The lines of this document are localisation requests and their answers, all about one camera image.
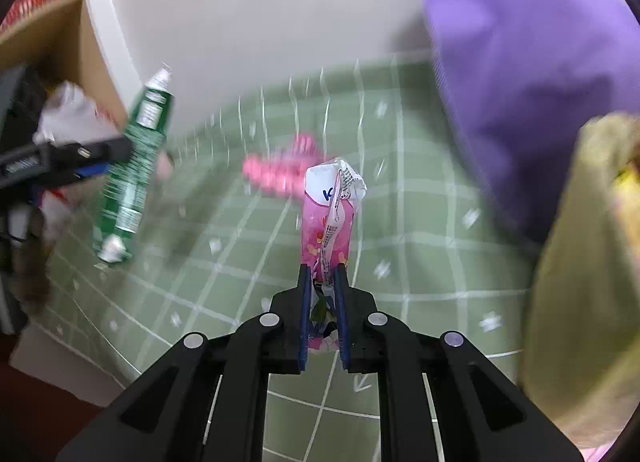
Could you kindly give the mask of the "green white milk carton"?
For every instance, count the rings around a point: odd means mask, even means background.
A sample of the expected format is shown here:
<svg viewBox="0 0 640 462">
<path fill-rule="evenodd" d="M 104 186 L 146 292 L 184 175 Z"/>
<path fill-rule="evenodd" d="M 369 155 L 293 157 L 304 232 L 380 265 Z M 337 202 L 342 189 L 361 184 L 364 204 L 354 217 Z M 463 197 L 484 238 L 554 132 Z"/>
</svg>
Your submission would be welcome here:
<svg viewBox="0 0 640 462">
<path fill-rule="evenodd" d="M 124 131 L 132 147 L 130 159 L 107 171 L 100 226 L 93 234 L 94 252 L 103 263 L 119 264 L 132 257 L 174 103 L 170 82 L 170 69 L 163 66 L 144 84 Z"/>
</svg>

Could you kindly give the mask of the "pink drink carton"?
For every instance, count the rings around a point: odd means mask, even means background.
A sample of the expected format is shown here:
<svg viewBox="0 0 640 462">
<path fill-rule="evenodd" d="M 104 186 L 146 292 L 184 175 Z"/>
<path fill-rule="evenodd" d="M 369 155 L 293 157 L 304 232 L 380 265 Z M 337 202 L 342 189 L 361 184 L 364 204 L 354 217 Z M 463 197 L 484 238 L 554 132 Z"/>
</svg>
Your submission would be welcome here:
<svg viewBox="0 0 640 462">
<path fill-rule="evenodd" d="M 334 270 L 348 264 L 352 227 L 366 192 L 363 178 L 342 158 L 306 170 L 300 257 L 311 272 L 308 345 L 316 352 L 338 347 Z"/>
</svg>

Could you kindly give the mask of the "white plastic trash bag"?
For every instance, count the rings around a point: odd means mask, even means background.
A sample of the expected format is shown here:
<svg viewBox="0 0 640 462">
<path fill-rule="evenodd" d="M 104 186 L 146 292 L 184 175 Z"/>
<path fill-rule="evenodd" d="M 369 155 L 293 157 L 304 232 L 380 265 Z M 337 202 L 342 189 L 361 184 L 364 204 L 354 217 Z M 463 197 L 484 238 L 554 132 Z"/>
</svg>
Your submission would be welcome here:
<svg viewBox="0 0 640 462">
<path fill-rule="evenodd" d="M 115 121 L 78 85 L 63 82 L 47 99 L 33 141 L 88 144 L 120 136 Z M 62 227 L 78 206 L 98 190 L 102 175 L 69 187 L 47 190 L 39 203 L 47 230 Z"/>
</svg>

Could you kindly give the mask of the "wooden shelf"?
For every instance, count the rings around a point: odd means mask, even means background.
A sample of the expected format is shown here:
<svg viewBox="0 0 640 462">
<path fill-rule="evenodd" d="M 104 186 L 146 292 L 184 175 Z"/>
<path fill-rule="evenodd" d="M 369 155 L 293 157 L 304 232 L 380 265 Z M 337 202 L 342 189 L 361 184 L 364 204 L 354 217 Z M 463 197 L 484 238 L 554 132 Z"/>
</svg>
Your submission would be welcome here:
<svg viewBox="0 0 640 462">
<path fill-rule="evenodd" d="M 38 68 L 49 82 L 79 85 L 118 126 L 125 124 L 127 103 L 120 98 L 108 70 L 89 0 L 52 0 L 4 31 L 2 69 L 21 63 Z"/>
</svg>

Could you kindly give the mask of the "green grid bed sheet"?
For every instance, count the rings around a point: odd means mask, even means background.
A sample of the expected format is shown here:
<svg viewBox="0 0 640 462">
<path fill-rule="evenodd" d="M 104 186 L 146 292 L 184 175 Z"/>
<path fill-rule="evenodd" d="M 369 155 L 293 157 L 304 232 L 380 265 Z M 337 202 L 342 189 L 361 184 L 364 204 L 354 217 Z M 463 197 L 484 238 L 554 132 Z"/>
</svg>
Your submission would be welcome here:
<svg viewBox="0 0 640 462">
<path fill-rule="evenodd" d="M 124 391 L 186 334 L 219 338 L 268 312 L 303 266 L 303 198 L 268 196 L 242 165 L 299 134 L 314 136 L 321 163 L 342 158 L 366 183 L 350 286 L 414 332 L 461 333 L 512 382 L 535 253 L 496 222 L 463 164 L 429 58 L 292 78 L 171 139 L 175 174 L 149 188 L 126 262 L 94 252 L 93 193 L 53 249 L 43 329 Z M 259 461 L 383 461 L 380 451 L 378 379 L 344 369 L 339 338 L 329 352 L 308 345 L 301 374 L 270 375 Z"/>
</svg>

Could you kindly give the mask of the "pink caterpillar toy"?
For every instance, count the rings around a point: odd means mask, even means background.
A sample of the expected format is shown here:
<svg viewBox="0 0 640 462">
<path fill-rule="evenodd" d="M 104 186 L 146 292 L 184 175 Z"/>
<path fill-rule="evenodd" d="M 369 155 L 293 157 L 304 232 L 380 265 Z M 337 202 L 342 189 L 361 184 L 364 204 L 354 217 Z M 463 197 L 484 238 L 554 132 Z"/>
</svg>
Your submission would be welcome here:
<svg viewBox="0 0 640 462">
<path fill-rule="evenodd" d="M 311 134 L 299 134 L 292 144 L 269 156 L 249 154 L 242 173 L 248 182 L 268 196 L 301 199 L 305 193 L 308 168 L 322 162 L 316 140 Z"/>
</svg>

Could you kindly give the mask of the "purple pillow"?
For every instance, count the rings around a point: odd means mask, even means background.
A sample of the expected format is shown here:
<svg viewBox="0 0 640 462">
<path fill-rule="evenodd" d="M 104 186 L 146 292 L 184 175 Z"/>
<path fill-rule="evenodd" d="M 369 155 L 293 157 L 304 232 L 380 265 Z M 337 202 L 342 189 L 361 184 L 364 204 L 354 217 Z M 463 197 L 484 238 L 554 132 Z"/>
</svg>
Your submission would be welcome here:
<svg viewBox="0 0 640 462">
<path fill-rule="evenodd" d="M 541 242 L 590 118 L 639 107 L 623 0 L 422 0 L 440 96 L 484 195 Z"/>
</svg>

